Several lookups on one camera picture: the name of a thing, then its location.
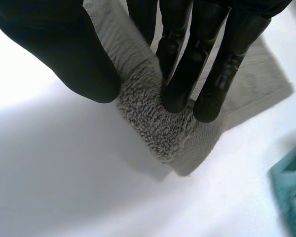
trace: white table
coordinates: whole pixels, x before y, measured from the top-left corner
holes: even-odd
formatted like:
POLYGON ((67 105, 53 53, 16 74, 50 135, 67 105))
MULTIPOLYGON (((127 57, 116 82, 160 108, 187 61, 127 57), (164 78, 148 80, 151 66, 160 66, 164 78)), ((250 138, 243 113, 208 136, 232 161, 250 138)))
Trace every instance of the white table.
MULTIPOLYGON (((296 90, 293 11, 264 35, 296 90)), ((267 171, 295 144, 296 92, 180 178, 0 31, 0 237, 286 237, 267 171)))

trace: folded towel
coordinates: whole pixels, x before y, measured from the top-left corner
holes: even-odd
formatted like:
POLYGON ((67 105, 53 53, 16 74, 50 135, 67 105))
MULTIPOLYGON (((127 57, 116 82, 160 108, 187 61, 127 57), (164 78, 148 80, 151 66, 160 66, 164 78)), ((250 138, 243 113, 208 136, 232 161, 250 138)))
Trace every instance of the folded towel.
POLYGON ((283 219, 296 237, 296 147, 271 168, 270 175, 283 219))
MULTIPOLYGON (((221 134, 288 97, 292 88, 261 40, 252 45, 229 91, 217 120, 203 124, 194 119, 193 100, 179 114, 160 103, 162 74, 135 25, 116 0, 85 0, 99 39, 123 84, 116 100, 123 117, 134 127, 152 154, 181 176, 189 175, 211 152, 221 134)), ((194 96, 196 98, 204 69, 194 96)))

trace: teal cloth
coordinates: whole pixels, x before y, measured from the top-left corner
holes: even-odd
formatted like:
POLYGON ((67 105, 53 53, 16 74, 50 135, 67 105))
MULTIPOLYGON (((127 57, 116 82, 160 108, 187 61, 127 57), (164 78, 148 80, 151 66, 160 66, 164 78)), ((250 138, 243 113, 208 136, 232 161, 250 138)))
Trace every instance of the teal cloth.
POLYGON ((282 217, 296 237, 296 147, 271 168, 270 176, 282 217))

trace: gloved hand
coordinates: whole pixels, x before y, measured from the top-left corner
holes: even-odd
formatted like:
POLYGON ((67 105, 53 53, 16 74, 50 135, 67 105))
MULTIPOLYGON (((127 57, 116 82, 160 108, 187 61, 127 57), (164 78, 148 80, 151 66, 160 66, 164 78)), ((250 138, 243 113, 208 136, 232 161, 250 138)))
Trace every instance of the gloved hand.
POLYGON ((0 0, 0 29, 51 68, 72 91, 108 103, 120 80, 83 0, 0 0))
MULTIPOLYGON (((161 99, 166 110, 181 112, 190 98, 227 17, 222 44, 211 72, 194 105, 201 122, 212 122, 221 110, 231 83, 250 45, 265 30, 271 17, 291 0, 160 0, 163 33, 156 56, 165 84, 161 99), (191 5, 192 22, 186 50, 173 76, 187 30, 191 5)), ((135 24, 151 44, 157 0, 127 0, 135 24)))

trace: gray towel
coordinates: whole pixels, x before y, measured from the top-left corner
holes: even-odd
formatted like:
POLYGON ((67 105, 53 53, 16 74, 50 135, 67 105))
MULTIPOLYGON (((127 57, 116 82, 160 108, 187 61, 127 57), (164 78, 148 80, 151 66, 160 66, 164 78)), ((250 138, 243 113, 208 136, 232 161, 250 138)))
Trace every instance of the gray towel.
MULTIPOLYGON (((152 154, 181 176, 189 175, 211 152, 221 134, 270 108, 292 93, 275 60, 258 40, 250 49, 217 120, 203 124, 192 115, 193 100, 179 114, 160 103, 162 75, 156 56, 119 1, 85 0, 100 41, 123 85, 116 100, 122 116, 134 127, 152 154)), ((210 65, 192 98, 196 98, 210 65)))

